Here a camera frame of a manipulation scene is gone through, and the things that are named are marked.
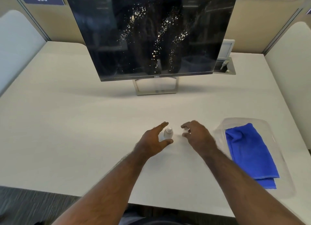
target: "monitor screen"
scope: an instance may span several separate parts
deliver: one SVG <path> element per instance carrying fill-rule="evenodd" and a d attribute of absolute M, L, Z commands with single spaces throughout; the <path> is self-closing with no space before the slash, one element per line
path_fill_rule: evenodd
<path fill-rule="evenodd" d="M 236 0 L 68 0 L 101 81 L 212 74 Z"/>

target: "blue cloth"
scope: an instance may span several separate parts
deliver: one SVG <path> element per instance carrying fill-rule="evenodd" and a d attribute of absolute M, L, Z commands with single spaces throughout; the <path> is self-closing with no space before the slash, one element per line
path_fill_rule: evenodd
<path fill-rule="evenodd" d="M 248 123 L 225 133 L 232 160 L 264 188 L 276 189 L 274 178 L 279 178 L 279 173 L 254 126 Z"/>

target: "monitor base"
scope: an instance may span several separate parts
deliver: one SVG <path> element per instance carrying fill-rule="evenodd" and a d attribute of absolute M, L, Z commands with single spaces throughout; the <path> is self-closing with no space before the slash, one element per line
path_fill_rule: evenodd
<path fill-rule="evenodd" d="M 134 79 L 136 94 L 153 95 L 177 93 L 179 77 L 164 77 L 153 79 Z"/>

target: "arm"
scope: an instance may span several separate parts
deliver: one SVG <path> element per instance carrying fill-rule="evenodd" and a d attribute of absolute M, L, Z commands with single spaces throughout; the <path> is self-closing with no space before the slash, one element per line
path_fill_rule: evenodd
<path fill-rule="evenodd" d="M 227 158 L 203 125 L 191 121 L 181 127 L 190 129 L 183 136 L 215 176 L 240 225 L 304 224 Z"/>
<path fill-rule="evenodd" d="M 52 225 L 117 225 L 147 160 L 173 143 L 171 139 L 159 142 L 158 135 L 168 124 L 164 122 L 146 131 L 133 152 L 121 160 Z"/>

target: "white desk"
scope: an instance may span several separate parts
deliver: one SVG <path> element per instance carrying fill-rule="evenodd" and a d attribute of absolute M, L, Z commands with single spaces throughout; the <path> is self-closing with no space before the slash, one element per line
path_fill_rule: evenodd
<path fill-rule="evenodd" d="M 237 75 L 181 77 L 177 94 L 136 96 L 131 80 L 100 82 L 85 46 L 47 42 L 0 98 L 0 185 L 82 196 L 147 129 L 169 121 L 174 143 L 147 162 L 129 202 L 233 216 L 180 125 L 258 118 L 297 191 L 281 201 L 311 224 L 311 157 L 265 58 L 231 57 Z"/>

